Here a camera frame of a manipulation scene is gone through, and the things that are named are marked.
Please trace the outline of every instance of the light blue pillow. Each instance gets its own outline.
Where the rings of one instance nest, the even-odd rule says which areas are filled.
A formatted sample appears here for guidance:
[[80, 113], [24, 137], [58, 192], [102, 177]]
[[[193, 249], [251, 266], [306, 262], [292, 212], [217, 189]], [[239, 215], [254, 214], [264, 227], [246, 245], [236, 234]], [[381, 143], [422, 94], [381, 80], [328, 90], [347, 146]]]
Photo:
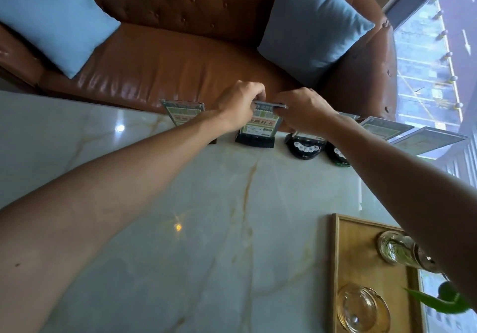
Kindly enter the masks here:
[[73, 78], [120, 22], [94, 0], [0, 0], [0, 21]]
[[259, 53], [305, 87], [321, 75], [374, 23], [345, 0], [275, 0]]

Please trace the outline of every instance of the marble table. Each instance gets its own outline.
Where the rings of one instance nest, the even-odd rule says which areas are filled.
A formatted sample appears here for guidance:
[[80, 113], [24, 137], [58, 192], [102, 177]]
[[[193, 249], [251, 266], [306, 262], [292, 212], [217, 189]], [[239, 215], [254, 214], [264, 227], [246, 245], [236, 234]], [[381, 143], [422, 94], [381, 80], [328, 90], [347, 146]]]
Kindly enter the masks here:
[[[172, 127], [164, 115], [0, 91], [0, 207]], [[298, 160], [283, 138], [207, 146], [84, 269], [42, 332], [326, 332], [327, 215], [396, 222], [352, 168]]]

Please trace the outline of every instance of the sofa cushion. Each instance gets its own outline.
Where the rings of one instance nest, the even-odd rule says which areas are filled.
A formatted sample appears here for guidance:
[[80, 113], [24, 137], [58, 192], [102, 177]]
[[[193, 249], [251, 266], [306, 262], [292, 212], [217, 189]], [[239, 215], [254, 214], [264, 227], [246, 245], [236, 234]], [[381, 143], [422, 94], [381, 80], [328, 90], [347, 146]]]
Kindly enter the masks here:
[[316, 88], [323, 73], [372, 28], [345, 0], [275, 0], [258, 51]]
[[42, 89], [163, 113], [160, 100], [204, 102], [237, 80], [265, 84], [267, 94], [299, 87], [253, 47], [122, 23], [68, 79], [46, 71]]
[[94, 0], [0, 0], [0, 21], [23, 35], [69, 78], [120, 24]]

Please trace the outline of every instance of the wooden tray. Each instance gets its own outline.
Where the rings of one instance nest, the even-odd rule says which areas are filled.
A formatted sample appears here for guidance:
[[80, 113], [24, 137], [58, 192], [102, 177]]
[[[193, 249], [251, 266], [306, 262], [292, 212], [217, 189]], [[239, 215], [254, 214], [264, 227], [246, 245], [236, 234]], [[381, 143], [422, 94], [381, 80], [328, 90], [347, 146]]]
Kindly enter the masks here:
[[337, 317], [336, 297], [343, 285], [353, 282], [374, 289], [391, 312], [391, 333], [424, 333], [421, 305], [403, 287], [420, 290], [414, 268], [386, 263], [376, 250], [376, 236], [401, 228], [345, 215], [332, 215], [331, 311], [332, 332], [346, 333]]

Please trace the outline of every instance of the skin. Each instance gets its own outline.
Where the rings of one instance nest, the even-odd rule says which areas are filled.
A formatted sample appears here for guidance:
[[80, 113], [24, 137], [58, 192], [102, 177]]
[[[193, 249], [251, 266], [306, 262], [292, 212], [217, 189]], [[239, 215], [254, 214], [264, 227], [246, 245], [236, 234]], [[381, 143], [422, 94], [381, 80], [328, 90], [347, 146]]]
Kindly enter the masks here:
[[[101, 247], [141, 215], [181, 168], [252, 117], [261, 83], [238, 81], [190, 122], [81, 165], [0, 211], [0, 332], [37, 332]], [[279, 93], [297, 131], [340, 149], [396, 221], [475, 308], [477, 191], [339, 115], [315, 91]]]

